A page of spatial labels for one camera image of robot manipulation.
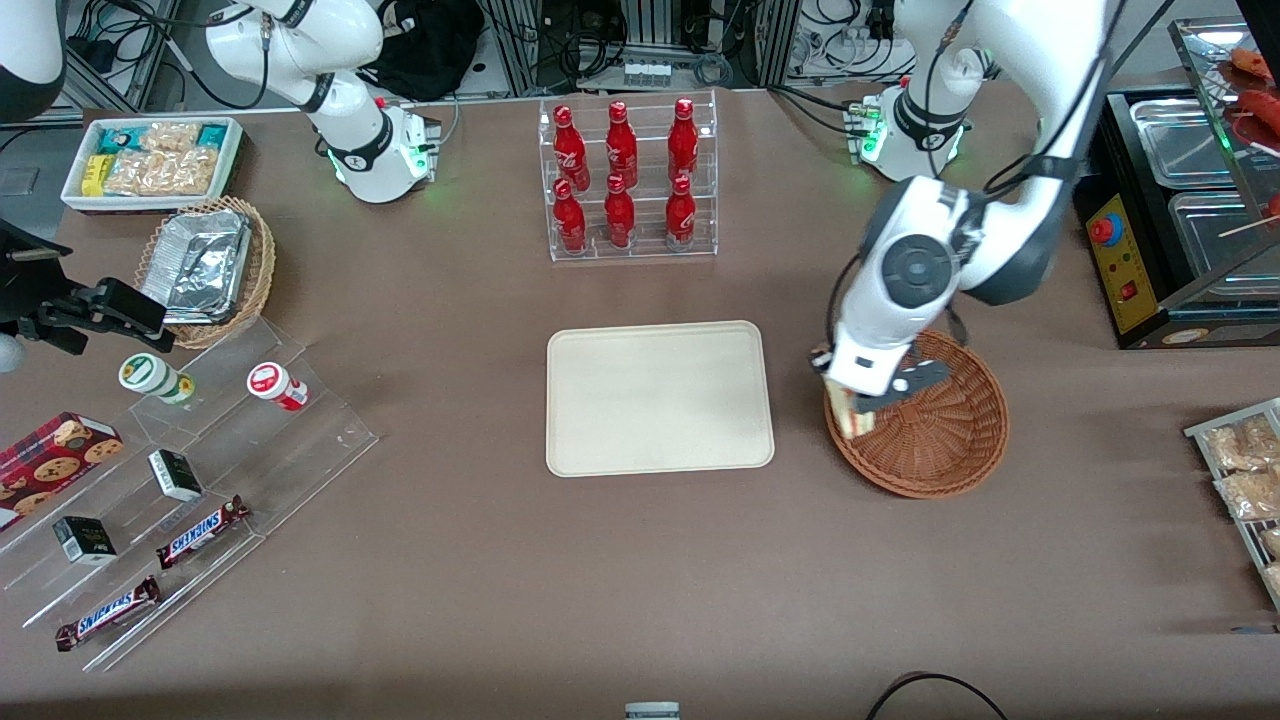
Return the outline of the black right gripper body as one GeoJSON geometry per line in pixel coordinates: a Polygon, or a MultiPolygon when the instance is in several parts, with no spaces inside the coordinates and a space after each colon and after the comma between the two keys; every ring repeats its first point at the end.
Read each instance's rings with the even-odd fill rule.
{"type": "Polygon", "coordinates": [[[61,268],[73,252],[1,219],[1,324],[35,314],[42,304],[68,296],[74,283],[61,268]]]}

